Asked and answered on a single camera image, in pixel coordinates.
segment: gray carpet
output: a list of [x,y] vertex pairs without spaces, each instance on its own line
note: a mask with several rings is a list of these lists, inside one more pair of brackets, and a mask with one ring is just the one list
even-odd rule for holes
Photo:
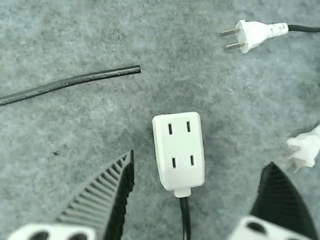
[[293,174],[285,145],[320,123],[320,35],[290,32],[247,54],[223,51],[235,37],[219,37],[240,19],[320,26],[319,12],[318,0],[1,0],[0,96],[129,65],[142,73],[0,107],[0,239],[45,219],[130,149],[136,185],[122,239],[180,239],[151,120],[187,111],[201,116],[206,157],[205,184],[189,201],[194,239],[227,238],[270,161],[320,230],[320,164]]

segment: outlet slot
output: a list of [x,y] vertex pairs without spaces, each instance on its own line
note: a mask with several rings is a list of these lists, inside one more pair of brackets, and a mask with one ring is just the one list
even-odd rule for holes
[[169,123],[168,126],[169,126],[169,134],[172,135],[172,125],[171,125],[171,123]]
[[189,121],[186,122],[186,128],[188,129],[188,133],[190,133],[191,132],[191,128],[190,128],[190,122]]
[[176,159],[174,157],[172,158],[172,166],[173,166],[174,169],[177,168]]
[[194,166],[195,165],[195,161],[194,161],[194,156],[193,155],[190,156],[190,160],[191,160],[191,166]]

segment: cord strain relief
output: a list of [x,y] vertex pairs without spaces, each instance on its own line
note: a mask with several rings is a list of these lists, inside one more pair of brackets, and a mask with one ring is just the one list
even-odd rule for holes
[[191,188],[190,187],[178,188],[174,190],[174,196],[179,199],[187,198],[191,196]]
[[288,24],[285,22],[270,24],[269,38],[285,35],[289,32]]

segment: electrical plug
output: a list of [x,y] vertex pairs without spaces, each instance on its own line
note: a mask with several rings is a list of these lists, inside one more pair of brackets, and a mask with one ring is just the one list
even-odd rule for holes
[[258,21],[240,20],[235,25],[234,29],[223,31],[221,36],[235,34],[237,38],[236,43],[225,46],[226,50],[240,48],[243,54],[256,48],[265,40],[287,34],[289,31],[288,24],[275,23],[264,24]]
[[293,151],[289,159],[293,159],[295,163],[295,172],[302,167],[313,167],[320,152],[320,125],[310,132],[289,138],[286,143]]

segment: metal prong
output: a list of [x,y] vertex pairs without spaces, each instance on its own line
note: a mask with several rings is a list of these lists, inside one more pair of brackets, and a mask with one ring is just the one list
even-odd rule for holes
[[225,50],[238,49],[238,48],[243,47],[244,45],[245,45],[244,43],[236,42],[236,43],[225,45],[224,48],[225,48]]
[[223,31],[220,35],[223,36],[227,36],[227,35],[231,35],[231,34],[236,34],[240,31],[240,28],[234,28],[234,29],[230,29],[227,31]]

